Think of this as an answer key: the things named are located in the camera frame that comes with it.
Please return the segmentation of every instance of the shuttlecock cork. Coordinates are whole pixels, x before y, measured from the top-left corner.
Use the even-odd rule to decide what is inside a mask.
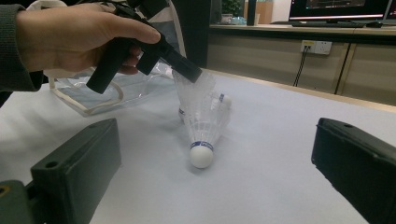
[[[186,106],[184,123],[191,139],[192,165],[206,168],[212,163],[214,145],[229,121],[230,107],[213,94],[192,100]]]

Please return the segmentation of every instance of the table surface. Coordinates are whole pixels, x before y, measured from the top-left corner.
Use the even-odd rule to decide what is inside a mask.
[[[27,184],[29,169],[56,147],[91,123],[116,118],[122,166],[92,223],[366,223],[311,163],[316,124],[338,119],[396,146],[394,107],[253,79],[216,80],[216,89],[233,98],[233,111],[204,170],[189,162],[190,140],[169,79],[142,102],[90,117],[47,86],[12,94],[0,108],[0,181]]]
[[[257,26],[210,25],[209,33],[211,35],[241,35],[261,38],[310,39],[340,43],[396,45],[396,24],[395,26],[383,26],[380,29],[292,27],[291,25],[278,24],[259,24]]]

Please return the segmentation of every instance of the monitor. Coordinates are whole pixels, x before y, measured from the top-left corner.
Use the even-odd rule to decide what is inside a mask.
[[[383,20],[388,4],[389,0],[291,0],[289,21]]]
[[[396,20],[396,0],[391,1],[386,19]]]

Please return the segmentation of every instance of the white surface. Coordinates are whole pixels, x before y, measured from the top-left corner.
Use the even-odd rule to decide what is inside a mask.
[[[316,54],[330,54],[330,50],[332,49],[332,42],[328,41],[317,41],[315,45],[315,53]]]
[[[396,146],[396,114],[216,78],[233,112],[204,170],[190,163],[174,85],[88,118],[43,88],[14,93],[0,108],[0,181],[27,184],[30,167],[57,146],[91,123],[117,118],[122,166],[92,223],[366,223],[311,163],[316,124],[339,119]]]

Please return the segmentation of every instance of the shuttlecock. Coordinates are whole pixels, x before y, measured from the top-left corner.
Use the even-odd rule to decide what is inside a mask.
[[[229,95],[227,95],[227,94],[224,94],[224,93],[218,94],[216,91],[212,91],[210,93],[210,96],[212,97],[212,100],[219,99],[222,103],[224,103],[224,106],[231,107],[231,104],[233,103],[233,100],[231,99],[231,97]],[[185,104],[180,104],[180,107],[178,108],[178,116],[183,121],[184,121],[184,117],[185,117],[185,112],[184,112],[185,108],[184,108],[184,106],[186,104],[188,104],[188,102],[185,103]]]
[[[164,77],[172,78],[173,77],[172,71],[173,71],[172,67],[169,66],[168,64],[157,62],[155,66],[152,68],[150,73],[152,75],[161,75]]]
[[[197,168],[213,161],[214,145],[230,121],[230,107],[212,94],[186,105],[184,123],[191,139],[190,160]]]
[[[187,104],[195,99],[201,99],[210,94],[216,85],[216,80],[210,73],[203,71],[195,83],[190,82],[177,71],[173,71],[173,77],[177,88],[180,107],[178,114],[180,118],[184,117],[184,110]]]

